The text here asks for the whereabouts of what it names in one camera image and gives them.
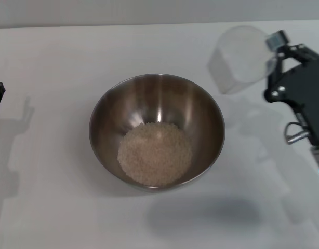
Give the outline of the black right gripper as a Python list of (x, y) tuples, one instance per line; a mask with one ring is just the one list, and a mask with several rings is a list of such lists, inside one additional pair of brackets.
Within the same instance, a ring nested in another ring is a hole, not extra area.
[[(277, 61), (264, 98), (287, 104), (297, 119), (285, 126), (286, 143), (308, 138), (311, 145), (319, 146), (319, 54), (304, 44), (290, 45), (284, 30), (269, 35), (265, 42)], [(288, 58), (302, 64), (283, 73), (283, 61)]]

